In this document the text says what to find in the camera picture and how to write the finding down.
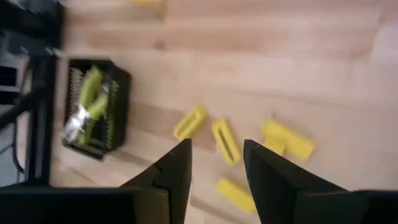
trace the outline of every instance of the hardwood floor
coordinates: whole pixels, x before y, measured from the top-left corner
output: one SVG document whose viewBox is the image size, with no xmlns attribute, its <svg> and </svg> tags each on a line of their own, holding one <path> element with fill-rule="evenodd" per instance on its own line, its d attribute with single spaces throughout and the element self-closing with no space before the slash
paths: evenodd
<svg viewBox="0 0 398 224">
<path fill-rule="evenodd" d="M 53 185 L 119 186 L 178 141 L 172 129 L 203 104 L 240 142 L 263 142 L 271 117 L 313 139 L 308 162 L 344 188 L 398 188 L 398 4 L 383 0 L 70 0 L 58 76 Z M 110 57 L 132 75 L 126 144 L 94 161 L 60 144 L 68 57 Z M 259 223 L 218 195 L 218 179 L 248 187 L 223 162 L 210 121 L 193 138 L 186 223 Z"/>
</svg>

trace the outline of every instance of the black metal frame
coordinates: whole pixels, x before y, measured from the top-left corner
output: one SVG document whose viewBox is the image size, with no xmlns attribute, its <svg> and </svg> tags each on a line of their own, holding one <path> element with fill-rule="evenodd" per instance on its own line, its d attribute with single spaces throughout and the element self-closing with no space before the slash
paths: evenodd
<svg viewBox="0 0 398 224">
<path fill-rule="evenodd" d="M 53 0 L 31 1 L 30 3 L 32 4 L 28 5 L 28 9 L 24 9 L 7 0 L 0 0 L 0 29 L 24 35 L 23 38 L 17 39 L 17 42 L 11 38 L 6 48 L 9 49 L 11 46 L 19 49 L 23 44 L 24 50 L 29 50 L 28 69 L 32 72 L 31 91 L 20 96 L 14 106 L 0 116 L 0 130 L 8 124 L 16 123 L 17 117 L 22 113 L 30 113 L 24 183 L 49 185 L 57 72 L 57 58 L 49 49 L 59 47 L 62 7 L 59 2 Z M 27 46 L 30 40 L 20 43 L 20 41 L 25 41 L 25 38 L 38 40 L 44 45 L 40 46 L 40 51 L 37 51 L 37 45 L 32 48 Z"/>
</svg>

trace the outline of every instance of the yellow-handled pliers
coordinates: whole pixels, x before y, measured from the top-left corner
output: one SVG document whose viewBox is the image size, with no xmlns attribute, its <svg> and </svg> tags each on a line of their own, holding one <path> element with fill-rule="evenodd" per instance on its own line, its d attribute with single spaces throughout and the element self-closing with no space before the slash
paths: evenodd
<svg viewBox="0 0 398 224">
<path fill-rule="evenodd" d="M 65 126 L 64 140 L 67 143 L 86 144 L 95 122 L 104 115 L 109 90 L 107 84 L 103 85 L 103 78 L 103 72 L 97 67 L 87 71 L 80 89 L 78 110 Z"/>
</svg>

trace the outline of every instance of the yellow slotted block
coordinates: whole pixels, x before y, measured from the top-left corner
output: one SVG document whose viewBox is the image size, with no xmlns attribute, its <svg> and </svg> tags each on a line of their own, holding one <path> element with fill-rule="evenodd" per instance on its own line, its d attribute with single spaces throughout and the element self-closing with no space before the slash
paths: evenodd
<svg viewBox="0 0 398 224">
<path fill-rule="evenodd" d="M 224 155 L 225 162 L 229 165 L 239 162 L 241 153 L 227 120 L 215 121 L 211 126 L 211 130 L 218 147 Z"/>
<path fill-rule="evenodd" d="M 182 141 L 190 138 L 192 133 L 208 117 L 206 109 L 202 106 L 192 108 L 174 128 L 174 136 Z"/>
<path fill-rule="evenodd" d="M 251 194 L 240 186 L 227 179 L 221 179 L 217 184 L 217 192 L 226 197 L 232 204 L 245 212 L 253 212 L 256 209 Z"/>
<path fill-rule="evenodd" d="M 299 159 L 307 160 L 315 148 L 315 144 L 311 140 L 291 131 L 275 120 L 266 121 L 262 127 L 262 133 L 266 138 L 278 137 L 283 139 L 286 149 L 293 152 Z"/>
<path fill-rule="evenodd" d="M 276 154 L 283 156 L 286 148 L 285 141 L 281 138 L 267 137 L 264 147 L 274 151 Z"/>
</svg>

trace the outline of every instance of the pliers jaw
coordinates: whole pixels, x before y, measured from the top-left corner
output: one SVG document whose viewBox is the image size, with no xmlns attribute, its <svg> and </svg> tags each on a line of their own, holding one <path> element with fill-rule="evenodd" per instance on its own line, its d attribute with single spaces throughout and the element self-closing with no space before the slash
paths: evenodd
<svg viewBox="0 0 398 224">
<path fill-rule="evenodd" d="M 69 144 L 73 144 L 79 134 L 85 132 L 90 120 L 90 113 L 82 105 L 79 105 L 78 111 L 72 115 L 65 126 L 64 140 Z"/>
</svg>

